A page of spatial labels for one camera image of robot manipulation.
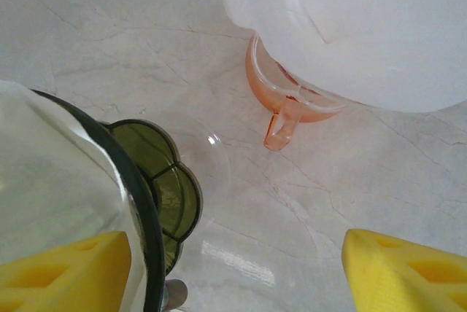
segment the marble floor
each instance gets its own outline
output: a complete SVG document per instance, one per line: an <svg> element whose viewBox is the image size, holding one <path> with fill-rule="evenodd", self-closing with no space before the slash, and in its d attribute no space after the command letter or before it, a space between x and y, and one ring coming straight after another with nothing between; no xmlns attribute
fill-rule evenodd
<svg viewBox="0 0 467 312"><path fill-rule="evenodd" d="M96 119L185 114L222 139L230 184L171 274L190 291L181 311L354 311L349 228L467 256L466 103L350 108L271 152L244 72L250 33L222 0L1 0L0 34L2 79Z"/></svg>

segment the measuring cup handle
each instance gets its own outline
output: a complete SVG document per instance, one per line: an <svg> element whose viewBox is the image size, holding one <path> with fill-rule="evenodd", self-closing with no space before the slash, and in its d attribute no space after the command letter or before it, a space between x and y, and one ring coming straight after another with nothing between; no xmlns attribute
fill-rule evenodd
<svg viewBox="0 0 467 312"><path fill-rule="evenodd" d="M284 148L292 139L295 127L301 118L300 103L292 98L286 98L279 112L274 113L269 123L264 146L278 151Z"/></svg>

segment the white marble surface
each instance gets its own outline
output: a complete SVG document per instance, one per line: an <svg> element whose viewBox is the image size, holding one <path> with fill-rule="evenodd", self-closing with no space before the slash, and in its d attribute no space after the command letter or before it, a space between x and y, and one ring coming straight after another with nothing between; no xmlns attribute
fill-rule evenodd
<svg viewBox="0 0 467 312"><path fill-rule="evenodd" d="M467 255L467 104L301 125L282 152L222 0L1 0L1 75L97 119L182 112L223 139L231 187L171 276L182 311L353 311L341 267L363 227Z"/></svg>

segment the metal leg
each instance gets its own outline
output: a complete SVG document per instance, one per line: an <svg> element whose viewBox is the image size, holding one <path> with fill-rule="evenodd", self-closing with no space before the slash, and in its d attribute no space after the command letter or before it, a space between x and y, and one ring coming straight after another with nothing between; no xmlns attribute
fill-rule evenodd
<svg viewBox="0 0 467 312"><path fill-rule="evenodd" d="M188 288L179 279L169 279L164 284L162 312L179 308L188 298Z"/></svg>

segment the yellow foam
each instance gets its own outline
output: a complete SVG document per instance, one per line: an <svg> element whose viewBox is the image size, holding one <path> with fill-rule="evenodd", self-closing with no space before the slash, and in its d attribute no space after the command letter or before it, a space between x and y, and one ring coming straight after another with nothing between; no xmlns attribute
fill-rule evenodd
<svg viewBox="0 0 467 312"><path fill-rule="evenodd" d="M0 312L119 311L130 266L124 232L0 265Z"/></svg>
<svg viewBox="0 0 467 312"><path fill-rule="evenodd" d="M349 230L342 263L358 312L467 311L467 257Z"/></svg>

